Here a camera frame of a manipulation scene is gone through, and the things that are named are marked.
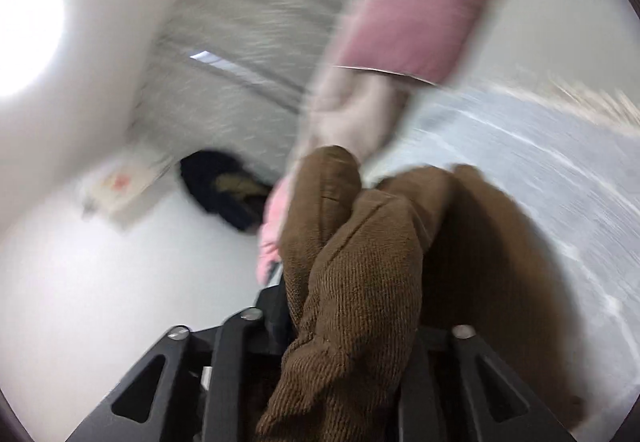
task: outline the pink fabric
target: pink fabric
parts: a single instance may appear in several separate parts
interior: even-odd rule
[[[443,82],[486,0],[362,0],[335,64]]]
[[[289,207],[289,177],[280,179],[271,191],[264,208],[264,223],[260,227],[260,246],[256,276],[261,285],[271,277],[273,265],[280,262],[278,239],[284,215]]]

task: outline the screw head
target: screw head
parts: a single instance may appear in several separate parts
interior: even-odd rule
[[[240,317],[246,321],[257,321],[258,319],[262,319],[262,310],[255,307],[245,308],[240,313]]]
[[[167,334],[167,337],[174,341],[182,341],[189,335],[189,329],[187,327],[174,327]]]
[[[471,325],[456,325],[451,332],[456,339],[469,339],[476,335],[476,330]]]

